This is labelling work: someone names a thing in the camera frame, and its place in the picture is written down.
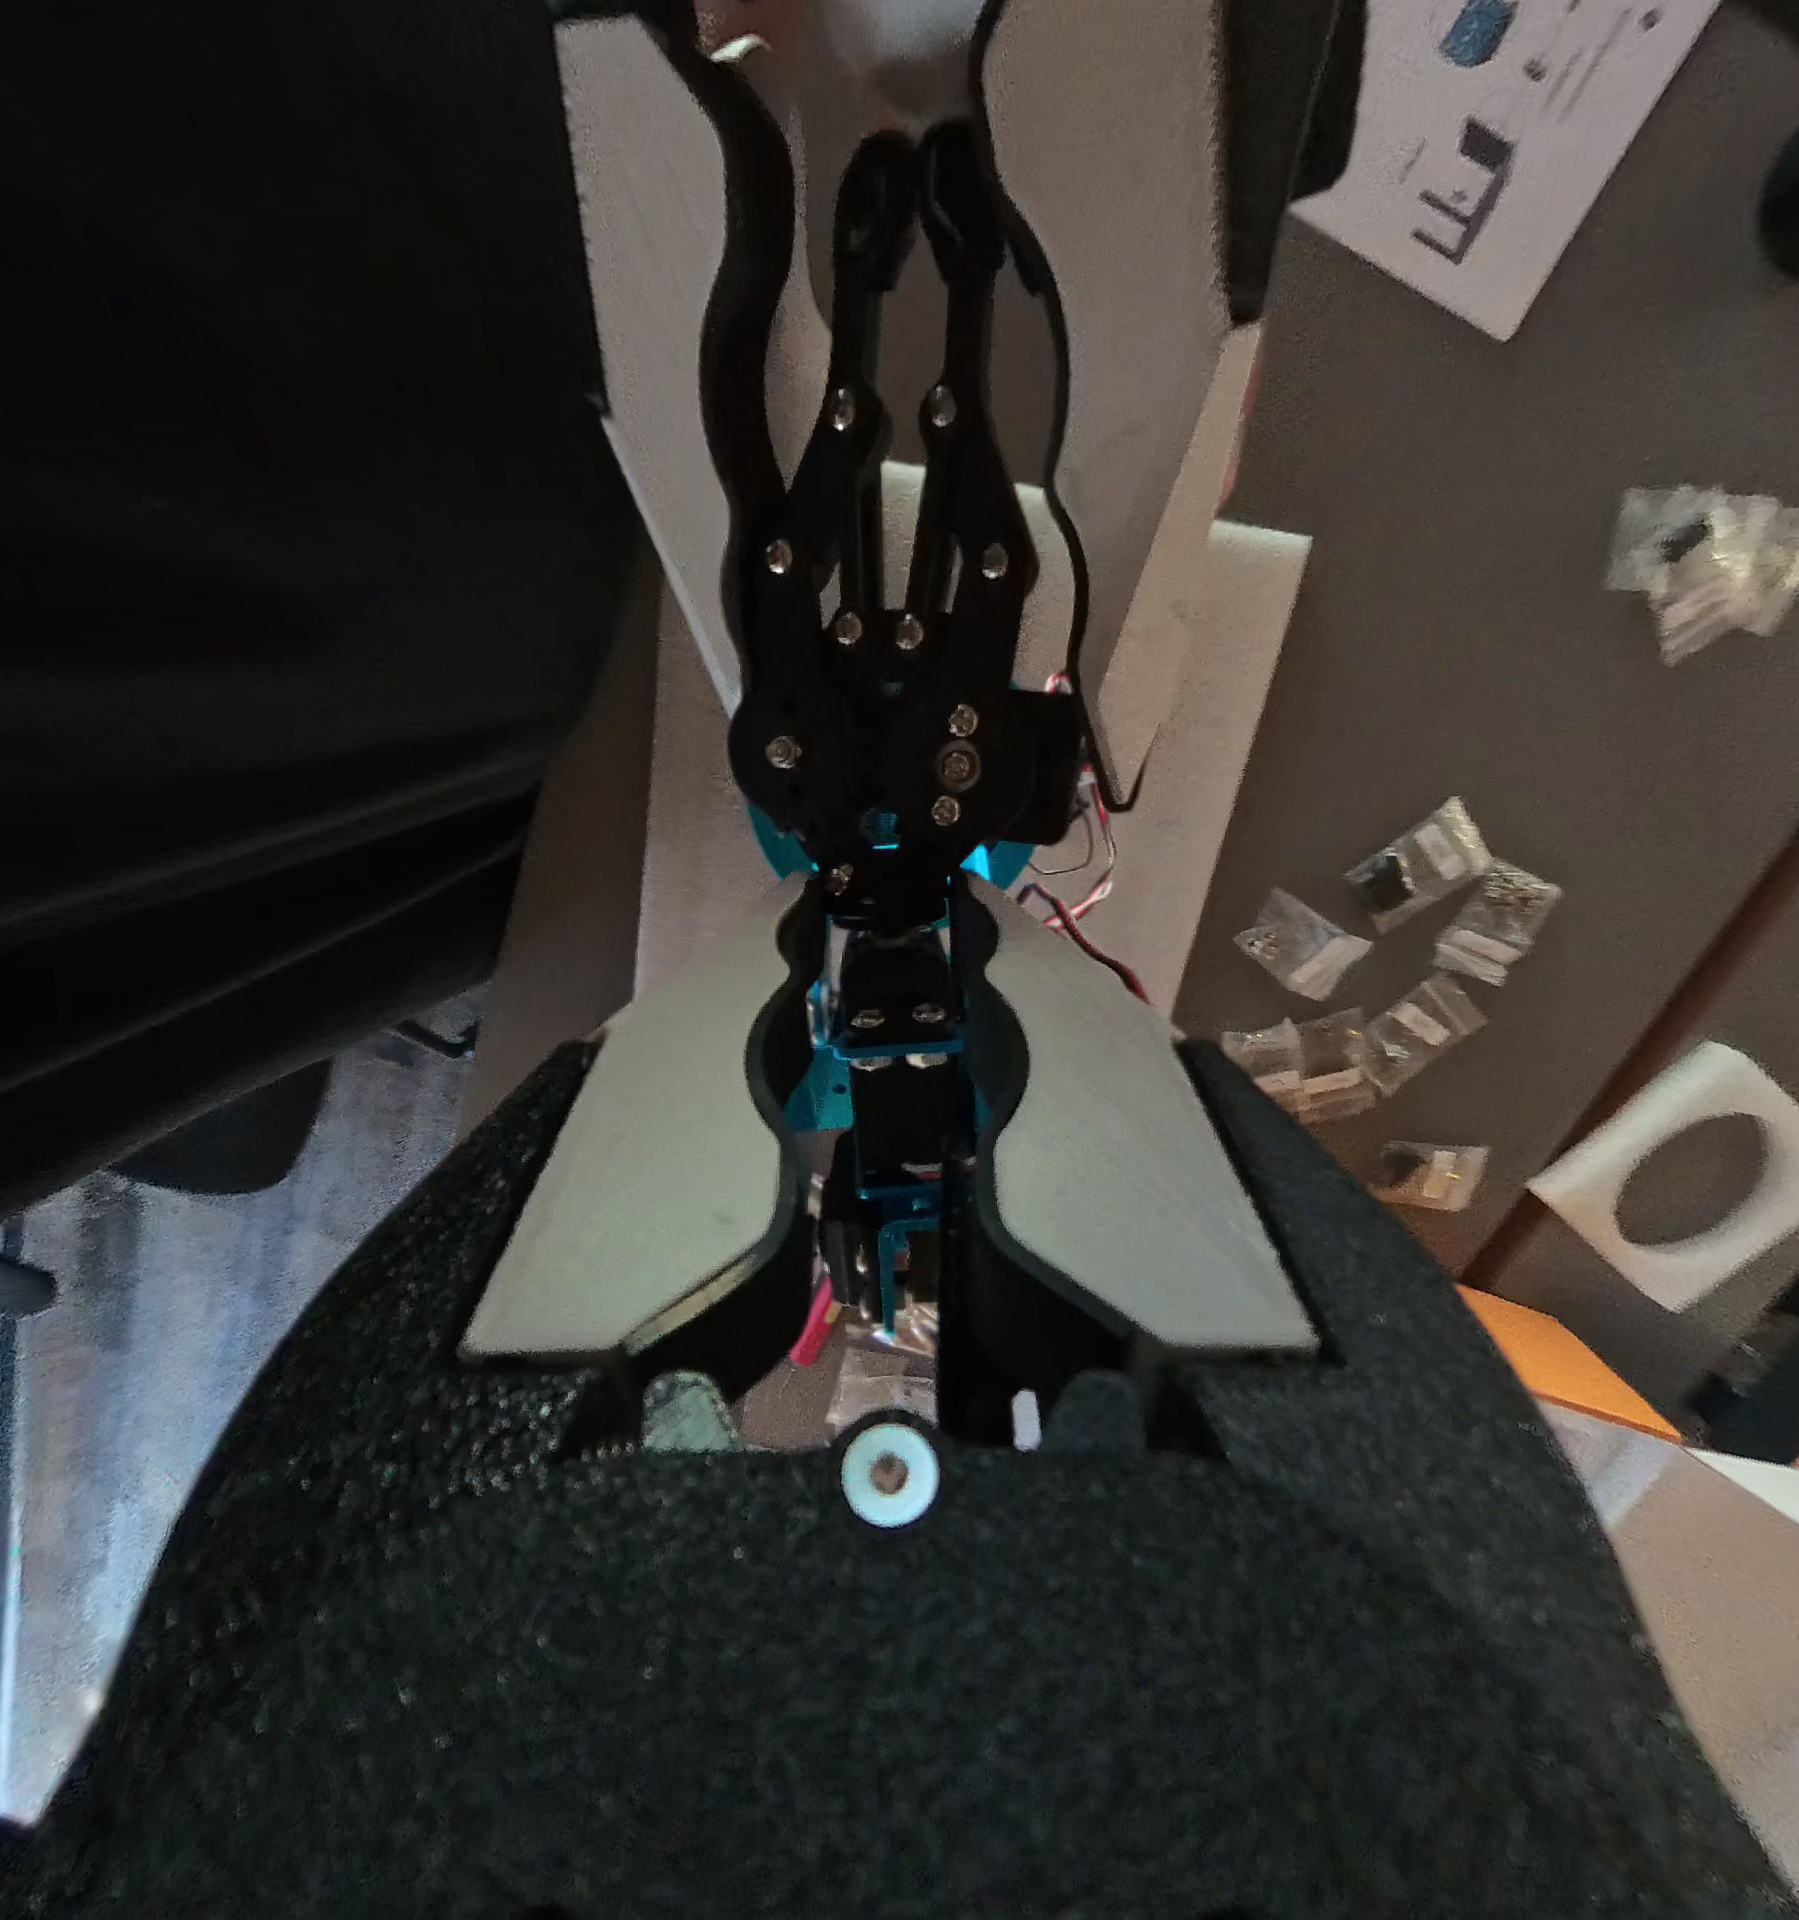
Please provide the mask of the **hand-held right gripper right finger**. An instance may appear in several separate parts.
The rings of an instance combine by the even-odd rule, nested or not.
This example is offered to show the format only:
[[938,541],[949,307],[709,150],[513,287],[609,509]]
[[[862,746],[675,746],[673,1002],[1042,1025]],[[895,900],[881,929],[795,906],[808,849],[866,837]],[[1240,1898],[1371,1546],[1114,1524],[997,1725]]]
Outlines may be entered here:
[[991,1243],[1163,1357],[1317,1357],[1170,1020],[1025,910],[958,910],[955,970]]

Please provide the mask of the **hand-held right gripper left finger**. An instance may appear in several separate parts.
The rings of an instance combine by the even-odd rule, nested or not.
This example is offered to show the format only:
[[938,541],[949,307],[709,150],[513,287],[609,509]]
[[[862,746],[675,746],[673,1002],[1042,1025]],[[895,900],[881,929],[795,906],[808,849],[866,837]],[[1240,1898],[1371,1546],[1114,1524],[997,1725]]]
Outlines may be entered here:
[[769,1020],[803,1039],[815,974],[815,910],[747,910],[600,1028],[463,1359],[628,1362],[765,1270],[795,1196]]

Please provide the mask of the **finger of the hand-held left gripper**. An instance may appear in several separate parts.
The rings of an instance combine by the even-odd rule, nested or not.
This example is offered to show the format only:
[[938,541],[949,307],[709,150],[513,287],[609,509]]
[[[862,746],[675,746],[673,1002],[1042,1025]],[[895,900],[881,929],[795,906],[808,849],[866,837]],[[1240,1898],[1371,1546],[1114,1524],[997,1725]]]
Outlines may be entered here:
[[730,714],[742,697],[722,565],[730,511],[705,438],[701,338],[725,252],[713,122],[632,13],[565,18],[553,58],[598,338],[602,431]]
[[986,158],[1055,326],[1045,492],[1109,807],[1182,697],[1244,397],[1228,300],[1228,18],[1212,2],[988,5]]

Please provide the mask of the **blue toy robot arm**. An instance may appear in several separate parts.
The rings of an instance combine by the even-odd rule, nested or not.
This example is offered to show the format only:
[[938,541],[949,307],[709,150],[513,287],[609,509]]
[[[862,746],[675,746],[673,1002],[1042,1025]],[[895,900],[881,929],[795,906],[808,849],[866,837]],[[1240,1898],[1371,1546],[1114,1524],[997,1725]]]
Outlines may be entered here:
[[820,1225],[793,1225],[787,1249],[713,1309],[691,1343],[678,1341],[675,1362],[705,1362],[731,1398],[797,1347],[811,1306],[864,1303],[891,1331],[901,1304],[935,1304],[945,1215],[953,1218],[951,1347],[965,1393],[1052,1396],[1066,1380],[1060,1301],[983,1243],[967,1211],[967,1173],[955,1172],[955,1195],[944,1200],[944,1160],[971,1150],[984,1118],[984,1100],[961,1079],[959,1028],[900,1025],[866,1034],[852,1027],[854,1013],[888,1007],[888,986],[905,1000],[922,990],[932,1003],[951,992],[942,932],[905,939],[893,955],[874,955],[854,938],[842,965],[843,1011],[833,1009],[828,973],[806,992],[811,1061],[797,1082],[785,1082],[783,1115],[795,1136],[833,1141]]

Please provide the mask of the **black toy robot claw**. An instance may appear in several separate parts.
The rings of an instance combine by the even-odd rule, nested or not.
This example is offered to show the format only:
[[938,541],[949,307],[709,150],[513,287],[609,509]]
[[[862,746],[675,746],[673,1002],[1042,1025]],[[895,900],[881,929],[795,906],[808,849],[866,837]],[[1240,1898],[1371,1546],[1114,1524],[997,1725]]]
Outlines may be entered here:
[[[881,326],[916,236],[945,288],[945,338],[918,412],[908,581],[890,601]],[[739,574],[747,684],[734,773],[849,931],[938,924],[973,851],[1053,845],[1078,797],[1078,697],[1014,680],[1038,562],[988,412],[1005,262],[968,118],[864,140],[836,204],[828,380]]]

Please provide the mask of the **printed instruction sheet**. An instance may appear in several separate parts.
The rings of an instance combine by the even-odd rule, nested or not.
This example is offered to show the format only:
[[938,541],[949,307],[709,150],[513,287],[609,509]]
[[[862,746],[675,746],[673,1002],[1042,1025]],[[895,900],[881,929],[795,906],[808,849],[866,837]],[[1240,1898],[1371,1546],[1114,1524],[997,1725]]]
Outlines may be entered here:
[[1717,2],[1371,2],[1319,234],[1509,343]]

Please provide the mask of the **pile of small parts bags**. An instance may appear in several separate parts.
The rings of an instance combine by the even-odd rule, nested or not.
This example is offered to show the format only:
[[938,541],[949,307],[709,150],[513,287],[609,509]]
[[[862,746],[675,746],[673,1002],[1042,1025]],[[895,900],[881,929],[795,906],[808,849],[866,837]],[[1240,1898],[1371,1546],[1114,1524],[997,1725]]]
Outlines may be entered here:
[[1559,919],[1564,887],[1488,842],[1460,796],[1440,800],[1343,875],[1323,910],[1265,892],[1237,952],[1278,990],[1276,1019],[1219,1034],[1223,1055],[1313,1133],[1370,1119],[1371,1193],[1423,1218],[1458,1215],[1492,1157],[1477,1129],[1414,1119],[1408,1097],[1492,1022]]

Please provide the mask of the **white foam sheet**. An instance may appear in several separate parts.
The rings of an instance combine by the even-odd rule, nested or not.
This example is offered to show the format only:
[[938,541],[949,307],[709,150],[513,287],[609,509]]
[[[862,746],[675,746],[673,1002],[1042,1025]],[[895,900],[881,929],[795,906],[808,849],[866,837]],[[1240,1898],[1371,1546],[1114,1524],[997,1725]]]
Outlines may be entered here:
[[[1311,538],[1218,517],[1206,556],[1187,544],[1191,509],[1228,501],[1256,395],[1263,326],[1228,338],[1193,448],[1156,541],[1117,661],[1175,666],[1134,804],[1112,830],[1107,900],[1084,936],[1175,1011],[1262,711],[1289,636]],[[770,889],[725,753],[725,707],[662,565],[646,849],[632,993],[643,998],[714,948]]]

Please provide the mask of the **white foam packing piece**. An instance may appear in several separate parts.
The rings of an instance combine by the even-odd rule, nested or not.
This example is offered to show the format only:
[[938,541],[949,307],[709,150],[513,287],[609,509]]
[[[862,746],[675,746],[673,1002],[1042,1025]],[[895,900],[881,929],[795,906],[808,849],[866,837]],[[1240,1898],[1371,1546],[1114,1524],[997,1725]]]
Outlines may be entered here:
[[[1619,1211],[1635,1173],[1663,1148],[1714,1119],[1747,1119],[1760,1135],[1751,1188],[1702,1232],[1633,1238]],[[1526,1190],[1640,1294],[1678,1314],[1799,1231],[1799,1101],[1743,1051],[1703,1040],[1531,1177]]]

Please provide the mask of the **orange cardboard sleeve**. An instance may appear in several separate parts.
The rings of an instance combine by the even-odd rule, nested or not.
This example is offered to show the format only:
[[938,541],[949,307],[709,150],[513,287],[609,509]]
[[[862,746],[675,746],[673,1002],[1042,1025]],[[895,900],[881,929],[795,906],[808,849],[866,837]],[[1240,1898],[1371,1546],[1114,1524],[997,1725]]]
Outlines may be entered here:
[[1457,1292],[1536,1402],[1685,1445],[1678,1427],[1559,1320],[1465,1284]]

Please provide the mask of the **small clear parts bag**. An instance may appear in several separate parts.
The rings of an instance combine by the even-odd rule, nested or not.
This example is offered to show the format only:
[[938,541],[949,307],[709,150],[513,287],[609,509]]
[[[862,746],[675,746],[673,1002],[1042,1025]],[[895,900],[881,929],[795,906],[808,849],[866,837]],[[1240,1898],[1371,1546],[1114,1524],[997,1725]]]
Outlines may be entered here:
[[1603,588],[1637,601],[1665,666],[1719,639],[1767,639],[1799,601],[1799,508],[1676,485],[1621,492]]

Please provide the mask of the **white parts box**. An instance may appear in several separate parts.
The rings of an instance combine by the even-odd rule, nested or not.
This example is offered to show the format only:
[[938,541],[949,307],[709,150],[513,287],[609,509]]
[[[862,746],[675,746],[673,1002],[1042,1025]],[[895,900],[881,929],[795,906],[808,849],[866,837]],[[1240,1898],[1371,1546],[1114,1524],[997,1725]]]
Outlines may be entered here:
[[1550,1422],[1685,1719],[1799,1893],[1799,1469]]

